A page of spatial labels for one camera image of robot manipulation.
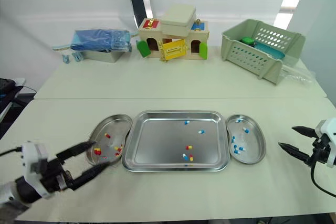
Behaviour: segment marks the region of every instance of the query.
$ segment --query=stainless steel tray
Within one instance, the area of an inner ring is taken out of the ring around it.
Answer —
[[[245,164],[256,164],[263,159],[266,153],[265,138],[259,125],[252,118],[246,115],[232,115],[226,120],[226,127],[233,158]]]
[[[117,164],[125,147],[125,139],[132,126],[132,119],[128,115],[112,115],[101,121],[91,133],[89,141],[96,144],[86,151],[90,164],[111,162]],[[100,149],[100,155],[95,153],[95,148]]]
[[[225,120],[219,113],[144,111],[134,120],[122,163],[133,172],[218,171],[229,159]]]

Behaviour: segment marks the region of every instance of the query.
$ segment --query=robotic arm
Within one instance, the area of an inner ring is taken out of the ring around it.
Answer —
[[[321,121],[315,129],[304,126],[296,126],[292,129],[304,136],[316,138],[313,142],[313,154],[309,156],[290,144],[278,144],[289,155],[303,161],[311,167],[311,180],[317,188],[330,196],[336,197],[335,194],[320,187],[314,179],[314,170],[317,161],[323,164],[326,163],[328,167],[336,165],[336,118]]]
[[[58,153],[56,158],[47,161],[48,154],[42,144],[24,143],[21,147],[1,153],[22,152],[24,175],[14,182],[0,186],[0,223],[12,222],[15,218],[31,207],[40,198],[48,199],[56,191],[68,188],[76,190],[94,179],[110,163],[98,164],[81,176],[73,179],[68,170],[62,165],[65,160],[92,148],[95,142],[83,142]]]

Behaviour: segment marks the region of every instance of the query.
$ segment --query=beige box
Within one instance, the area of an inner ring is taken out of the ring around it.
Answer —
[[[187,37],[196,19],[193,5],[175,4],[161,18],[162,33]]]

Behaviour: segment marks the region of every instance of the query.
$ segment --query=small blue object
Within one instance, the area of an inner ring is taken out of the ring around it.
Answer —
[[[63,57],[63,62],[64,62],[65,64],[68,64],[68,63],[70,62],[70,59],[69,59],[69,56],[68,56],[68,55],[62,55],[62,57]]]
[[[260,42],[256,42],[254,48],[260,50],[260,51],[263,51],[269,55],[272,56],[273,59],[283,59],[285,57],[285,54],[273,47],[270,47],[270,46],[267,46],[263,43],[260,43]]]
[[[80,52],[73,52],[72,56],[74,57],[75,61],[81,61],[83,59],[83,56]]]
[[[196,22],[193,24],[191,30],[199,29],[201,31],[204,30],[204,22],[197,24]]]

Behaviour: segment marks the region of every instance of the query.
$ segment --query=rectangular metal tray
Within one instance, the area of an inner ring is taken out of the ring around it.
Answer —
[[[125,168],[133,172],[218,171],[229,160],[225,120],[215,111],[141,112],[122,156]]]

